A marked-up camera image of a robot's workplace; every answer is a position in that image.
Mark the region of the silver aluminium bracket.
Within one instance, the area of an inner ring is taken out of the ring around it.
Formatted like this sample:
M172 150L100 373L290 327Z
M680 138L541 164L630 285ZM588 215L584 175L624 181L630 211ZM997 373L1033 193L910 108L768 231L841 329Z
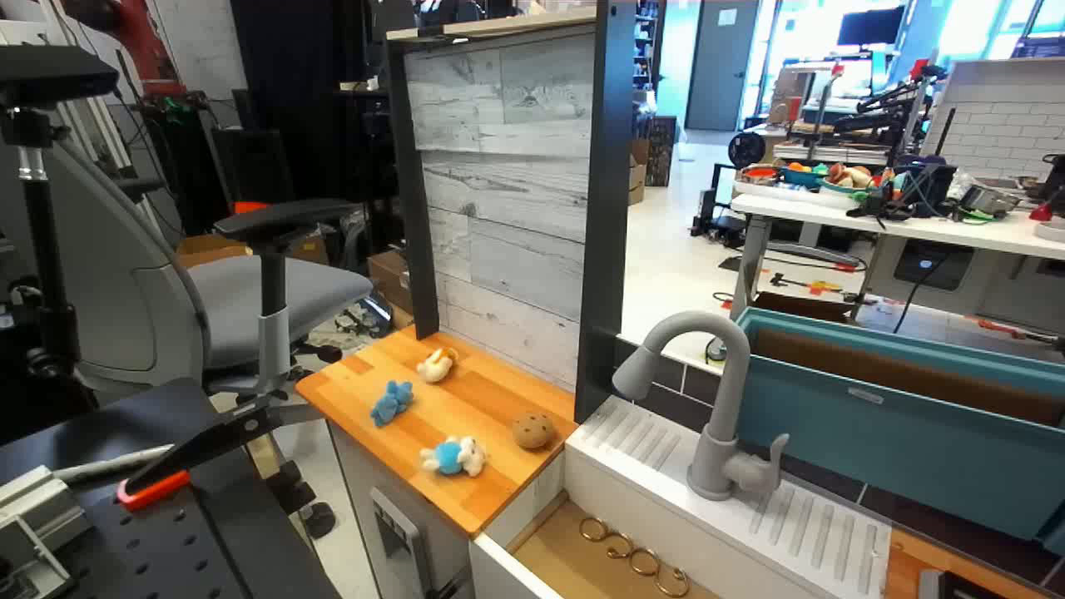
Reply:
M46 466L0 485L0 599L58 599L74 585L59 549L91 530L74 488Z

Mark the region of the brown toy cookie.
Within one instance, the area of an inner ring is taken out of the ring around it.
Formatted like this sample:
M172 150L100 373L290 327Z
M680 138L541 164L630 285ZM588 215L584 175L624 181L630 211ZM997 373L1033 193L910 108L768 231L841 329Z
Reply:
M512 427L512 439L521 448L527 454L544 454L557 442L557 427L551 417L544 414L532 414L532 417L523 417L516 427Z

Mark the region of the grey office chair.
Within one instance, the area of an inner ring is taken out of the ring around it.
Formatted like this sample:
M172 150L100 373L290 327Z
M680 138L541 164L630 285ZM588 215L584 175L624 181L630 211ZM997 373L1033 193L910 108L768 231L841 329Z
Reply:
M172 381L256 394L290 373L294 344L373 294L363 273L294 259L290 243L345 213L340 201L226 215L240 255L185 266L121 188L58 142L46 152L77 373L105 395Z

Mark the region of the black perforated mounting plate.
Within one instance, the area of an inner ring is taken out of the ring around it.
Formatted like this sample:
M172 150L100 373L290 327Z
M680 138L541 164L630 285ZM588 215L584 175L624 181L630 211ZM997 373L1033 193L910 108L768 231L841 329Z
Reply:
M218 411L197 383L167 383L5 439L0 479L185 442L214 422ZM69 574L59 599L340 599L248 454L197 466L186 488L142 514L116 502L112 479L74 496L91 530L58 552Z

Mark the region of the white toy sink basin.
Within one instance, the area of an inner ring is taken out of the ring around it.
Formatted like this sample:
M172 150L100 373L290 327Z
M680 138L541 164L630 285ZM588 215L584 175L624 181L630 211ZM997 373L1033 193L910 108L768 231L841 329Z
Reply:
M470 543L476 599L882 599L892 530L807 485L687 485L696 433L609 401Z

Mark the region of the blue and white plush toy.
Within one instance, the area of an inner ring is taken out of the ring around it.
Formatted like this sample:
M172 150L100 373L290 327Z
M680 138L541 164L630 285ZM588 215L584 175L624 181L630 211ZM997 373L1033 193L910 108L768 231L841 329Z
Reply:
M423 448L420 463L441 475L480 475L487 471L487 448L472 435L445 435L441 446Z

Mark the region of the black clamp with orange tip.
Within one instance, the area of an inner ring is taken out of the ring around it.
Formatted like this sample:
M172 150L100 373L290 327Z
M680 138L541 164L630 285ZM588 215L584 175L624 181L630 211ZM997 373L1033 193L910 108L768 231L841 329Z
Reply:
M222 417L221 422L206 427L203 433L177 442L165 456L149 459L137 472L131 472L112 500L131 509L142 514L172 492L186 488L193 479L193 471L262 435L274 433L284 422L277 405L242 405Z

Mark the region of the wooden toy kitchen counter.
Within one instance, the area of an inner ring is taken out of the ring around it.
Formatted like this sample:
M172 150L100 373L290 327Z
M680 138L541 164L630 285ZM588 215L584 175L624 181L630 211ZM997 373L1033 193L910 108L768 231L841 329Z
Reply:
M415 373L434 349L456 358L436 385ZM369 411L389 381L406 381L413 402L375 427ZM576 428L567 388L456 336L415 336L413 327L318 370L295 394L330 422L379 599L472 599L470 543L557 463ZM544 454L512 439L512 427L532 414L557 427ZM420 454L445 435L472 435L487 471L425 472Z

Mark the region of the teal storage bin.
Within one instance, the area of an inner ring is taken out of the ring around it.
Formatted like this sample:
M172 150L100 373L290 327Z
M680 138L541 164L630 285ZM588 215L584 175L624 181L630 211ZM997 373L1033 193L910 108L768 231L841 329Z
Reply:
M1065 370L747 310L738 435L997 532L1065 549Z

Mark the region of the grey sink faucet spout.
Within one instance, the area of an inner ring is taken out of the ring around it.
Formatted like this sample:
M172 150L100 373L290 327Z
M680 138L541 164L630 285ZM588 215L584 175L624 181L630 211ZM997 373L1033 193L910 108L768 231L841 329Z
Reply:
M784 483L784 454L789 446L789 435L779 433L768 442L768 456L738 448L738 417L754 346L734 319L718 312L672 312L659 319L646 334L646 340L617 367L612 388L625 401L643 401L650 394L664 349L687 334L709 334L726 349L713 417L700 433L687 483L707 500L747 496L750 502L767 505Z

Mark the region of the whitewashed wood back panel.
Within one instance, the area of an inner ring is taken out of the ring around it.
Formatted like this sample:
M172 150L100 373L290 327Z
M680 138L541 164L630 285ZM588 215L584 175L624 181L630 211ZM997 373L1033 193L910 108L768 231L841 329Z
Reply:
M632 19L593 0L388 38L415 329L557 383L572 418L609 395L624 316Z

